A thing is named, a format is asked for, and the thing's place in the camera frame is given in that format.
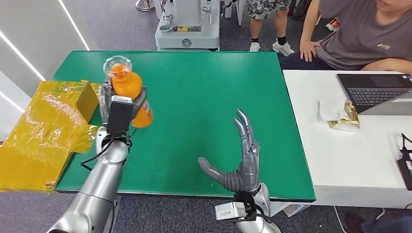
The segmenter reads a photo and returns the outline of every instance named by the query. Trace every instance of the led light strip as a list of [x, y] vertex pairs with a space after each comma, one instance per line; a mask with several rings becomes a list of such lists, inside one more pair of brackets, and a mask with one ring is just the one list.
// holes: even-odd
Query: led light strip
[[85, 45], [87, 51], [90, 51], [89, 46], [87, 45], [85, 39], [83, 38], [82, 34], [80, 33], [79, 29], [77, 28], [76, 24], [73, 21], [73, 18], [69, 14], [69, 11], [67, 10], [66, 6], [63, 4], [62, 0], [59, 0], [60, 5], [62, 5], [63, 10], [66, 12], [67, 17], [69, 18], [71, 24], [73, 25], [74, 29], [76, 30], [77, 34], [79, 35], [80, 39], [82, 40], [83, 44]]
[[9, 102], [11, 105], [13, 105], [15, 108], [17, 108], [19, 111], [21, 111], [22, 113], [24, 113], [24, 110], [22, 108], [20, 108], [16, 103], [14, 103], [11, 99], [9, 99], [5, 94], [3, 94], [0, 91], [0, 96], [3, 97], [7, 102]]
[[13, 45], [13, 43], [7, 39], [7, 37], [3, 34], [3, 32], [0, 31], [0, 38], [6, 42], [6, 44], [26, 63], [26, 65], [41, 79], [42, 81], [45, 81], [46, 79], [38, 72], [38, 70], [27, 60], [23, 54]]

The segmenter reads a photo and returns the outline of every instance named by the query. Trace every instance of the gray t-shirt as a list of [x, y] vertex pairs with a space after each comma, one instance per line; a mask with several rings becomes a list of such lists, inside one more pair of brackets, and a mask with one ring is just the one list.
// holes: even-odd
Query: gray t-shirt
[[360, 70], [385, 58], [412, 61], [412, 9], [386, 26], [376, 23], [376, 0], [320, 0], [319, 10], [341, 24], [316, 48], [332, 68]]

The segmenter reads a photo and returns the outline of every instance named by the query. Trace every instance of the transparent bottle cap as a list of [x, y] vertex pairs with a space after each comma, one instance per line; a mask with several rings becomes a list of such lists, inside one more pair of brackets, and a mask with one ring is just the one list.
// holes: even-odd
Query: transparent bottle cap
[[103, 71], [110, 78], [120, 78], [132, 71], [132, 62], [124, 56], [113, 56], [103, 64]]

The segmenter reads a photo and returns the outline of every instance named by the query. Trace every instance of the white wall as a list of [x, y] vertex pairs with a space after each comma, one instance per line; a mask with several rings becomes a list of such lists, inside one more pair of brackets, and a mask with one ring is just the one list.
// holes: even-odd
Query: white wall
[[[50, 79], [72, 50], [86, 50], [63, 3], [91, 50], [97, 44], [70, 0], [0, 0], [0, 32], [44, 79]], [[25, 109], [41, 79], [0, 36], [0, 91]], [[0, 96], [0, 141], [21, 112]]]
[[7, 78], [0, 71], [0, 92], [13, 101], [19, 108], [0, 96], [0, 141], [4, 141], [10, 131], [14, 128], [20, 116], [23, 114], [21, 109], [26, 109], [31, 98], [24, 93], [14, 82]]

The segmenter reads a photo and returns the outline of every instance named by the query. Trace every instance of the orange bottle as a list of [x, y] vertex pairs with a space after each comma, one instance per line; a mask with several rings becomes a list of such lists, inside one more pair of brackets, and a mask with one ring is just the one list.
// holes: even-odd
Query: orange bottle
[[[132, 62], [124, 56], [114, 56], [106, 60], [103, 70], [112, 81], [112, 87], [119, 96], [130, 97], [132, 100], [139, 96], [142, 80], [132, 71]], [[148, 127], [153, 120], [153, 113], [147, 100], [144, 101], [137, 115], [132, 119], [135, 128]]]

